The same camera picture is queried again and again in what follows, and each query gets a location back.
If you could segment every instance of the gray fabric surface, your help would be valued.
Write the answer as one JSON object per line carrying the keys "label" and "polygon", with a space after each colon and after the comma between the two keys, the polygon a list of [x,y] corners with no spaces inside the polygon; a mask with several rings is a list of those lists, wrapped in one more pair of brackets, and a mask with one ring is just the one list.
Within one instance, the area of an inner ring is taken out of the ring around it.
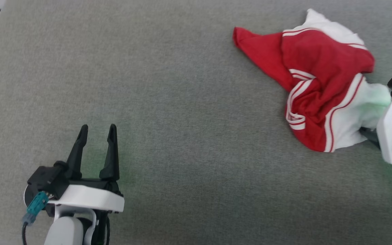
{"label": "gray fabric surface", "polygon": [[[22,194],[89,124],[96,177],[117,125],[125,211],[111,244],[392,244],[392,166],[370,143],[312,152],[286,92],[232,42],[306,9],[358,32],[392,76],[392,1],[11,0],[0,13],[0,242],[20,244]],[[28,228],[42,244],[52,222]]]}

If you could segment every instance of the black cable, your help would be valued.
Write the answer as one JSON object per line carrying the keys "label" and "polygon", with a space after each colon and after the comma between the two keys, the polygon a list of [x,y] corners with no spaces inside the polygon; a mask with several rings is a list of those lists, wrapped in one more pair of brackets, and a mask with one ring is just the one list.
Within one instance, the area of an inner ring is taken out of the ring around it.
{"label": "black cable", "polygon": [[110,245],[110,218],[109,217],[107,217],[106,226],[107,226],[107,243],[106,243],[106,245]]}
{"label": "black cable", "polygon": [[27,245],[27,239],[25,237],[25,232],[27,231],[27,222],[24,222],[22,225],[22,244]]}

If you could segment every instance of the cable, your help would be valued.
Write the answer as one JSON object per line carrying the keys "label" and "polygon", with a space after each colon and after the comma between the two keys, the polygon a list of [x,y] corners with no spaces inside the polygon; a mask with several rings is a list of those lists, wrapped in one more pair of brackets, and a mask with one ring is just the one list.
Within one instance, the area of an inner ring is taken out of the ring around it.
{"label": "cable", "polygon": [[27,239],[25,237],[25,232],[27,231],[27,222],[24,222],[22,225],[22,244],[27,245]]}
{"label": "cable", "polygon": [[109,217],[107,217],[106,226],[107,226],[107,243],[106,243],[106,245],[110,245],[110,218]]}

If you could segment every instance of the red and white cloth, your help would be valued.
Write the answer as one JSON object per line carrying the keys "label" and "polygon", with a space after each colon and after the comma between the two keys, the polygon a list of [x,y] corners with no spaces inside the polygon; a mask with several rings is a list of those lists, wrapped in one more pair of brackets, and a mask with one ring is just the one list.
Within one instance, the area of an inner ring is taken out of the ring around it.
{"label": "red and white cloth", "polygon": [[303,25],[258,35],[235,28],[235,45],[290,94],[285,118],[296,137],[320,152],[365,141],[391,103],[388,88],[362,73],[375,60],[357,34],[309,9]]}

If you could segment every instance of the teal connector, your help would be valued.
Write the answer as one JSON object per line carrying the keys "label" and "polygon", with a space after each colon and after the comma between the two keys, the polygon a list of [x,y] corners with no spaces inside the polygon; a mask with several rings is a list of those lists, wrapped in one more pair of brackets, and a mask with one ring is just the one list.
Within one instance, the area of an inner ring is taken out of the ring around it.
{"label": "teal connector", "polygon": [[27,213],[22,218],[22,223],[27,223],[28,226],[32,225],[36,221],[36,217],[39,212],[47,205],[49,198],[43,191],[37,193],[33,201],[28,205]]}

